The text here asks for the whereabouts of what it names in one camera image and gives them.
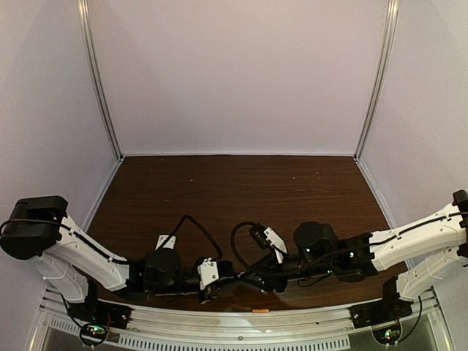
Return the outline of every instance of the wooden table surface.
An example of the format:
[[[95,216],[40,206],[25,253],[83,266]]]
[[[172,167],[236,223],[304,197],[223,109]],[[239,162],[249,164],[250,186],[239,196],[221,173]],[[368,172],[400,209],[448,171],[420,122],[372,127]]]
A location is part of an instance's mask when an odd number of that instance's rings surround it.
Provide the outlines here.
[[[330,223],[339,238],[387,228],[351,157],[141,156],[124,160],[89,234],[116,254],[136,260],[154,250],[159,234],[172,231],[184,214],[203,224],[218,241],[224,259],[232,261],[230,231],[242,221],[271,226],[290,252],[296,252],[292,236],[301,222]],[[264,253],[247,232],[239,233],[238,248],[249,262]],[[187,269],[199,256],[216,256],[208,240],[188,223],[178,233],[176,249]],[[242,269],[237,262],[235,267]],[[281,294],[262,294],[238,283],[205,305],[199,305],[194,296],[172,303],[153,297],[141,304],[226,312],[332,306],[379,298],[382,284],[404,270],[400,264],[360,283],[331,277],[300,288],[293,282]],[[121,301],[103,290],[99,294]]]

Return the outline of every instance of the white panel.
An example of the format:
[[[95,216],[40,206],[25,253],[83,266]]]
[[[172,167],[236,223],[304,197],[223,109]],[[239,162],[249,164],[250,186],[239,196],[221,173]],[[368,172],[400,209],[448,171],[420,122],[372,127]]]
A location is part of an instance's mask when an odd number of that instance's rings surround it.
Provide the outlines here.
[[[468,7],[400,1],[380,106],[363,158],[397,225],[468,190]],[[436,286],[456,350],[468,344],[468,271]]]
[[[385,0],[90,1],[125,154],[353,154]]]
[[[21,197],[59,194],[82,224],[115,161],[76,1],[2,1],[0,23],[0,221]],[[2,250],[0,266],[0,348],[24,350],[45,285]]]

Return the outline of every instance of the robotic arm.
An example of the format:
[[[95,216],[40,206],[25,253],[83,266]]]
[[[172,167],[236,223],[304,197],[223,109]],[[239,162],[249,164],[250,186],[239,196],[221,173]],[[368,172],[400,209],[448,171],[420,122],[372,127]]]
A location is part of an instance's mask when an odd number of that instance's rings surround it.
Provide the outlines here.
[[[156,249],[144,258],[127,260],[84,233],[67,214],[66,200],[59,196],[19,200],[10,219],[0,227],[0,246],[7,254],[31,262],[70,302],[71,317],[101,324],[107,324],[110,318],[114,328],[127,326],[130,308],[99,301],[95,283],[79,271],[127,300],[146,299],[148,295],[198,294],[204,303],[233,282],[279,293],[292,280],[318,282],[335,275],[341,281],[359,282],[404,260],[432,252],[412,270],[385,283],[382,300],[350,308],[352,321],[360,328],[410,315],[411,303],[424,290],[443,279],[452,267],[468,262],[468,193],[459,191],[453,196],[453,203],[425,219],[345,240],[339,240],[329,224],[302,223],[293,234],[297,254],[289,254],[270,227],[240,223],[231,232],[231,247],[246,267],[241,273],[234,272],[231,262],[209,257],[201,257],[191,271],[182,270],[173,234],[162,235]],[[261,249],[269,250],[251,265],[235,245],[235,237],[243,227],[249,228]]]

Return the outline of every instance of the metal corner bracket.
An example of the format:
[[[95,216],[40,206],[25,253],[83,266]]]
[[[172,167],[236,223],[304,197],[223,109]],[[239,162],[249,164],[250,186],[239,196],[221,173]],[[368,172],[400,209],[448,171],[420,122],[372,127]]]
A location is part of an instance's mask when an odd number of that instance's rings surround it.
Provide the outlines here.
[[[366,120],[364,121],[363,130],[359,138],[358,147],[355,152],[355,159],[359,160],[362,157],[364,147],[371,130],[372,121],[377,110],[380,95],[385,80],[385,73],[387,72],[388,63],[390,62],[390,55],[393,48],[393,41],[396,33],[396,23],[399,13],[399,0],[388,0],[387,18],[385,20],[385,28],[383,31],[382,47],[380,49],[379,64],[377,66],[377,73],[375,76],[374,87],[372,89],[371,100],[367,108]]]
[[[114,130],[112,120],[110,119],[109,107],[107,106],[101,75],[99,73],[99,66],[97,63],[96,50],[94,48],[93,34],[91,30],[91,19],[89,17],[88,0],[78,0],[78,13],[80,15],[81,30],[83,32],[89,71],[91,73],[94,92],[96,93],[97,104],[99,105],[102,121],[104,123],[114,157],[116,160],[120,160],[122,158],[122,152],[118,145],[116,131]]]

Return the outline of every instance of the white backdrop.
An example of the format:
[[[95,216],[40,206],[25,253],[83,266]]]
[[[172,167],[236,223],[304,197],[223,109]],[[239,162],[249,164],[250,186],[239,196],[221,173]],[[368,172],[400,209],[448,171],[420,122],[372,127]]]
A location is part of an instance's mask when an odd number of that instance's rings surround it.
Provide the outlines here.
[[[0,222],[16,200],[62,195],[82,224],[116,161],[74,0],[0,4]],[[2,350],[26,349],[45,283],[0,250]]]
[[[125,154],[354,154],[385,0],[89,6]]]
[[[397,225],[468,190],[468,7],[400,1],[385,87],[363,160]],[[468,268],[436,286],[456,350],[468,344]]]

